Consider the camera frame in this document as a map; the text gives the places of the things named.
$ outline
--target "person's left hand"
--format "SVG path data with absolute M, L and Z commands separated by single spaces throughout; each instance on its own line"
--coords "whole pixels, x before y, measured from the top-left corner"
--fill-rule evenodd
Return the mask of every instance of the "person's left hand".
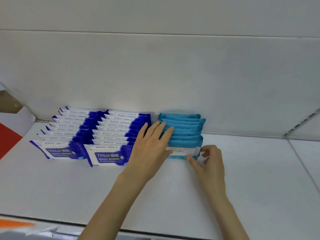
M 131 179 L 140 179 L 144 184 L 153 178 L 166 158 L 172 153 L 171 150 L 166 150 L 166 147 L 174 128 L 170 127 L 159 139 L 165 126 L 166 122 L 160 124 L 157 121 L 144 136 L 148 127 L 148 124 L 145 123 L 138 133 L 129 162 L 122 174 Z

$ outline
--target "person's right hand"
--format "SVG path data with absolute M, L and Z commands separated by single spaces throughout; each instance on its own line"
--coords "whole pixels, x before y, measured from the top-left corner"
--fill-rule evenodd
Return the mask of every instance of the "person's right hand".
M 200 185 L 206 196 L 211 201 L 219 201 L 226 197 L 226 184 L 224 181 L 224 166 L 221 150 L 215 145 L 205 145 L 200 149 L 203 157 L 208 157 L 203 161 L 204 166 L 186 155 L 186 159 L 196 172 Z

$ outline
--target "row of wipes packages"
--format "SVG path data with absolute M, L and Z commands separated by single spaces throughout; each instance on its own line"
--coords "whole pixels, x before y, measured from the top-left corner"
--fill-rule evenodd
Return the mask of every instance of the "row of wipes packages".
M 198 159 L 203 142 L 201 132 L 206 119 L 201 119 L 200 114 L 160 113 L 159 121 L 166 122 L 163 133 L 174 127 L 167 146 L 167 150 L 173 153 L 168 158 L 185 159 L 186 155 L 191 155 Z
M 126 165 L 139 130 L 150 114 L 66 107 L 52 117 L 39 140 L 30 141 L 46 158 L 88 159 L 90 166 Z

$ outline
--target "brown object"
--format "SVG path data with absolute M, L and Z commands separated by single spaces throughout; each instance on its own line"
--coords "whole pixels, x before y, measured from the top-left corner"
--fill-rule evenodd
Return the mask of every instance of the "brown object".
M 6 90 L 0 91 L 0 113 L 16 114 L 22 107 L 22 104 Z

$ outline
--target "red object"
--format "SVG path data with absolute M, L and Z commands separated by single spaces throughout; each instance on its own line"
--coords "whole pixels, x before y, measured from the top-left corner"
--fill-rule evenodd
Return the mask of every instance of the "red object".
M 21 139 L 21 135 L 0 123 L 0 159 Z

